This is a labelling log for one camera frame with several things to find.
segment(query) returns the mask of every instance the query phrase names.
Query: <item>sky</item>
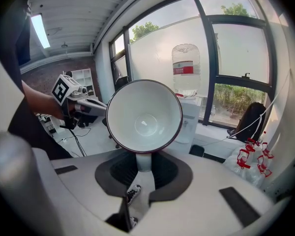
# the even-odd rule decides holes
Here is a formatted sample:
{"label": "sky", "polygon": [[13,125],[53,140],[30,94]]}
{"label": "sky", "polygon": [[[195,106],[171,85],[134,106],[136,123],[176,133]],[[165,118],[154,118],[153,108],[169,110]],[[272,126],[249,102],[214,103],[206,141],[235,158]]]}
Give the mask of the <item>sky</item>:
{"label": "sky", "polygon": [[[200,3],[206,15],[223,14],[223,11],[221,9],[222,5],[230,7],[232,6],[232,3],[242,3],[243,7],[247,10],[249,14],[256,16],[256,12],[249,0],[200,0]],[[145,25],[146,22],[152,22],[154,25],[163,27],[198,15],[198,9],[193,0],[180,0],[152,12],[151,14],[147,15],[146,17],[135,23],[135,25],[129,29],[129,37],[130,39],[134,37],[132,29],[136,25],[141,26]],[[115,45],[116,53],[124,49],[123,35],[115,41]]]}

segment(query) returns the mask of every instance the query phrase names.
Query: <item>tree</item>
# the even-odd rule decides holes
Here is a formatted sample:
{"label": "tree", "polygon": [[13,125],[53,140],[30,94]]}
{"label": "tree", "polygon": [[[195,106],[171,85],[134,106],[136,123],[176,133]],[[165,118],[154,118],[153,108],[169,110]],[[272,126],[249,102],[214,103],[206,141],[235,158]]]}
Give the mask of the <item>tree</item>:
{"label": "tree", "polygon": [[246,17],[255,17],[253,15],[249,15],[247,10],[244,8],[242,3],[232,4],[231,7],[226,8],[224,5],[221,6],[224,15],[238,15],[238,16],[246,16]]}
{"label": "tree", "polygon": [[133,39],[130,39],[130,43],[133,43],[138,38],[143,37],[149,32],[155,31],[157,29],[159,29],[159,26],[152,24],[152,22],[146,22],[144,26],[135,26],[135,28],[132,29],[134,37]]}

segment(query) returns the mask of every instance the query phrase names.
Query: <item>ceiling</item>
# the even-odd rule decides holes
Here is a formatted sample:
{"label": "ceiling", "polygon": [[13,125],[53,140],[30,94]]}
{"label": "ceiling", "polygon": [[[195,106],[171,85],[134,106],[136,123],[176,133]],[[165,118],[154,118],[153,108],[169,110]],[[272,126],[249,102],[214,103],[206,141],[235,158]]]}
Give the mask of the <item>ceiling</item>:
{"label": "ceiling", "polygon": [[31,14],[41,13],[50,47],[43,49],[31,26],[31,62],[47,57],[89,52],[108,17],[122,0],[29,0]]}

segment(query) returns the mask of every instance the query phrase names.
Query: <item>brick wall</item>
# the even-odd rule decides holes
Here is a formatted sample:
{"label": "brick wall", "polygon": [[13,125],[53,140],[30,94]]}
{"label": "brick wall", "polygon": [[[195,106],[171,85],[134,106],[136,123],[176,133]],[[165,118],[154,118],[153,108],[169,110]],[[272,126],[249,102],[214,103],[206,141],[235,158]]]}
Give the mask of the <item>brick wall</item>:
{"label": "brick wall", "polygon": [[22,80],[32,89],[51,95],[51,90],[53,89],[56,79],[63,71],[67,72],[88,68],[91,70],[95,94],[101,101],[102,97],[97,82],[95,61],[93,60],[93,57],[64,59],[46,64],[22,74]]}

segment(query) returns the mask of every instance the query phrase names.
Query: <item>window frame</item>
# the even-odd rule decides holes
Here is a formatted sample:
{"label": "window frame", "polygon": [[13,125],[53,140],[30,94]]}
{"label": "window frame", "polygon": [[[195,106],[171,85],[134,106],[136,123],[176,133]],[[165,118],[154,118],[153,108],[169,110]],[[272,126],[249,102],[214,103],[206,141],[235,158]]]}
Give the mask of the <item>window frame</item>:
{"label": "window frame", "polygon": [[[110,57],[111,57],[111,67],[113,71],[113,65],[116,60],[125,56],[126,59],[126,67],[128,80],[132,81],[132,73],[130,66],[130,53],[129,53],[129,29],[136,24],[138,21],[146,17],[147,15],[153,13],[154,11],[169,5],[171,3],[177,2],[180,0],[164,0],[145,12],[141,13],[139,16],[134,18],[129,24],[122,28],[122,31],[109,43]],[[256,89],[263,92],[266,92],[270,101],[274,99],[275,88],[276,88],[276,76],[277,76],[277,63],[276,63],[276,53],[274,46],[274,39],[272,32],[270,30],[269,21],[265,15],[265,12],[260,6],[258,0],[253,0],[253,3],[257,5],[258,8],[256,10],[260,12],[264,19],[256,19],[246,16],[238,16],[238,15],[206,15],[204,9],[201,5],[200,0],[194,0],[195,5],[199,11],[199,15],[202,19],[202,23],[204,26],[206,41],[208,47],[208,56],[209,56],[209,85],[208,85],[208,95],[206,102],[206,110],[205,115],[202,119],[199,119],[198,122],[203,125],[213,125],[221,128],[233,128],[234,126],[227,123],[220,122],[209,122],[209,116],[211,113],[211,109],[213,106],[213,98],[214,98],[214,89],[215,84],[227,84],[233,86],[246,87],[250,89]],[[263,83],[259,81],[255,81],[252,79],[245,79],[236,76],[228,76],[228,75],[219,75],[219,63],[218,63],[218,51],[217,51],[217,43],[215,39],[215,33],[213,29],[214,24],[235,24],[235,25],[244,25],[260,28],[263,30],[265,35],[266,46],[268,50],[268,60],[269,60],[269,83]],[[123,34],[124,40],[124,50],[114,56],[114,42]]]}

